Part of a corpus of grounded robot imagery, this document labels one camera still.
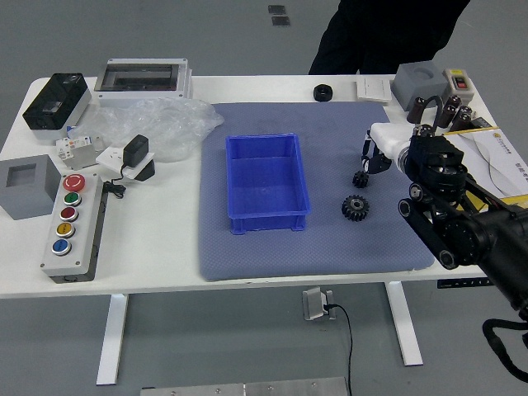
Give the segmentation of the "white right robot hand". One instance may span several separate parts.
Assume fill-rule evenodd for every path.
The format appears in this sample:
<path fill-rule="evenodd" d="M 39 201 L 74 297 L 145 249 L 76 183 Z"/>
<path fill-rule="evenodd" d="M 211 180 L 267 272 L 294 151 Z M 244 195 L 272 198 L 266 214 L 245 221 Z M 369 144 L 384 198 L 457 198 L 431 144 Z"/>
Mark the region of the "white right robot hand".
<path fill-rule="evenodd" d="M 412 126 L 408 124 L 374 123 L 366 132 L 361 165 L 368 174 L 388 170 L 394 163 L 400 172 L 408 156 Z"/>

